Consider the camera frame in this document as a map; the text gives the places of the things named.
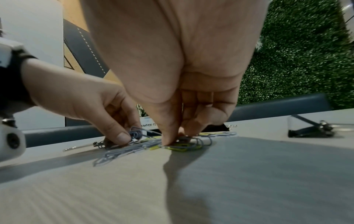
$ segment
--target black binder clip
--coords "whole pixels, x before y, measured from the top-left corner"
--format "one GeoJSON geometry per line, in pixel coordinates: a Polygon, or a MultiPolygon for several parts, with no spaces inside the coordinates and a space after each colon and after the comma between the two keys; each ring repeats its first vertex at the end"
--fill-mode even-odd
{"type": "Polygon", "coordinates": [[[354,131],[354,124],[329,124],[325,121],[316,123],[299,115],[288,117],[288,137],[289,138],[330,138],[335,135],[335,131],[354,131]],[[297,118],[312,126],[299,130],[291,130],[291,118],[297,118]]]}

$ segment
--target white label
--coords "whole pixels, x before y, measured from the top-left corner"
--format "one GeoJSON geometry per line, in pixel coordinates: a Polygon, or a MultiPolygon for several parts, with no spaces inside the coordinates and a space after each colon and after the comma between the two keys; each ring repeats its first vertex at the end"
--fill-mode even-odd
{"type": "Polygon", "coordinates": [[[140,118],[141,127],[147,130],[158,129],[156,123],[150,117],[140,118]]]}

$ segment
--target green hedge wall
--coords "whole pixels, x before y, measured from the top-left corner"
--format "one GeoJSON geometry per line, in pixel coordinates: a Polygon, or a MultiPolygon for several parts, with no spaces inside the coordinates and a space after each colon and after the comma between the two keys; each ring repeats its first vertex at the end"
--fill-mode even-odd
{"type": "Polygon", "coordinates": [[[354,108],[354,56],[338,0],[273,0],[238,104],[324,92],[354,108]]]}

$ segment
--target table surface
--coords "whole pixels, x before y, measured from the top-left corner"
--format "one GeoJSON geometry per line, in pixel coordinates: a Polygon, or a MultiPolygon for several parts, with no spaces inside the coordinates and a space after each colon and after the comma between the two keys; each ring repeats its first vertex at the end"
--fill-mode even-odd
{"type": "MultiPolygon", "coordinates": [[[[354,123],[354,109],[303,116],[354,123]]],[[[29,148],[0,163],[1,223],[354,223],[354,134],[288,138],[287,117],[227,123],[239,137],[206,150],[100,167],[101,150],[62,150],[102,138],[29,148]]]]}

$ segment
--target hand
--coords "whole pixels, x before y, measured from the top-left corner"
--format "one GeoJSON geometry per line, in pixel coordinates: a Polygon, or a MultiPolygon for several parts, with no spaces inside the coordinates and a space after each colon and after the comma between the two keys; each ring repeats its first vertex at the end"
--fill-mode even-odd
{"type": "Polygon", "coordinates": [[[119,85],[37,59],[26,60],[22,80],[33,102],[60,115],[83,119],[115,144],[126,144],[132,126],[140,127],[133,101],[119,85]]]}
{"type": "Polygon", "coordinates": [[[163,144],[231,115],[268,0],[81,1],[98,50],[163,144]]]}

